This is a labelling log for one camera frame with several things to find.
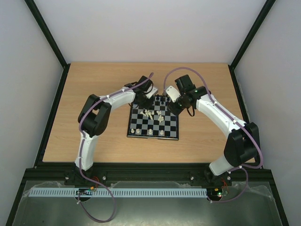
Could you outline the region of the black and grey chessboard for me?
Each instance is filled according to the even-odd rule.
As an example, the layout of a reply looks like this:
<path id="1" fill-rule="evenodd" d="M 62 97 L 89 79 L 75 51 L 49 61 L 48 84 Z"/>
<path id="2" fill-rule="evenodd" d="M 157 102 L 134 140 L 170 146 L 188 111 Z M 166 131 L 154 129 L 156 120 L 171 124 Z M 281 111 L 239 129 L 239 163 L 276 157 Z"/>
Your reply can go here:
<path id="1" fill-rule="evenodd" d="M 168 110 L 169 102 L 171 102 L 169 97 L 157 95 L 154 97 L 154 103 L 150 109 L 143 109 L 137 103 L 132 103 L 129 112 L 127 137 L 178 140 L 179 118 Z M 145 114 L 147 110 L 153 113 L 153 120 Z M 160 115 L 164 117 L 164 121 L 161 123 L 158 121 Z M 152 135 L 148 134 L 149 129 L 152 129 Z"/>

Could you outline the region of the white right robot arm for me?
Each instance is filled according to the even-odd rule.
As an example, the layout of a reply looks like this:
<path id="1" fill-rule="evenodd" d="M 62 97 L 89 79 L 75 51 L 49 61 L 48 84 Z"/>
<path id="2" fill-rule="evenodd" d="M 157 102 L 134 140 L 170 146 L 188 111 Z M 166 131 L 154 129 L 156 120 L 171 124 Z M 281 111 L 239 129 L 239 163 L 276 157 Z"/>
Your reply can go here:
<path id="1" fill-rule="evenodd" d="M 242 166 L 255 158 L 259 151 L 259 129 L 255 123 L 246 123 L 222 106 L 207 86 L 196 87 L 188 75 L 175 80 L 177 88 L 164 87 L 164 93 L 171 99 L 168 109 L 179 115 L 190 107 L 207 116 L 227 138 L 221 157 L 209 164 L 205 173 L 208 183 L 214 185 L 222 174 Z"/>

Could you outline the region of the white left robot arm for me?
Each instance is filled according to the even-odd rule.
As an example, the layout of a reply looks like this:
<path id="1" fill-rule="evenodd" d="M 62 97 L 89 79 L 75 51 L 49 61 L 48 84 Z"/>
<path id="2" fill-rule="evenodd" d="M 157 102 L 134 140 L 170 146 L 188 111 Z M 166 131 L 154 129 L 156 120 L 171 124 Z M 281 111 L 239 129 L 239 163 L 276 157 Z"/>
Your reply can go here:
<path id="1" fill-rule="evenodd" d="M 98 137 L 106 130 L 112 111 L 132 103 L 146 109 L 152 105 L 158 93 L 152 75 L 142 76 L 139 81 L 128 83 L 106 96 L 91 94 L 87 98 L 78 117 L 80 145 L 75 165 L 80 170 L 87 171 L 93 166 Z"/>

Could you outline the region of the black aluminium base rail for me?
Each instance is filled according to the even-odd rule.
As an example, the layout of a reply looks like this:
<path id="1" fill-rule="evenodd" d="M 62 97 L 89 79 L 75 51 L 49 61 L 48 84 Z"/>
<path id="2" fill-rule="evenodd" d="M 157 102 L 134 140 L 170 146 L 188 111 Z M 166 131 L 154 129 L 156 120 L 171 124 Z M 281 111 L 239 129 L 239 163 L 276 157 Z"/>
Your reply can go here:
<path id="1" fill-rule="evenodd" d="M 110 186 L 117 182 L 176 182 L 201 187 L 221 187 L 224 183 L 248 180 L 249 182 L 268 182 L 275 185 L 269 169 L 236 170 L 230 174 L 210 176 L 205 163 L 96 163 L 85 175 L 96 177 Z M 27 181 L 61 181 L 64 185 L 87 187 L 91 182 L 84 179 L 73 163 L 41 163 L 26 169 L 22 183 Z"/>

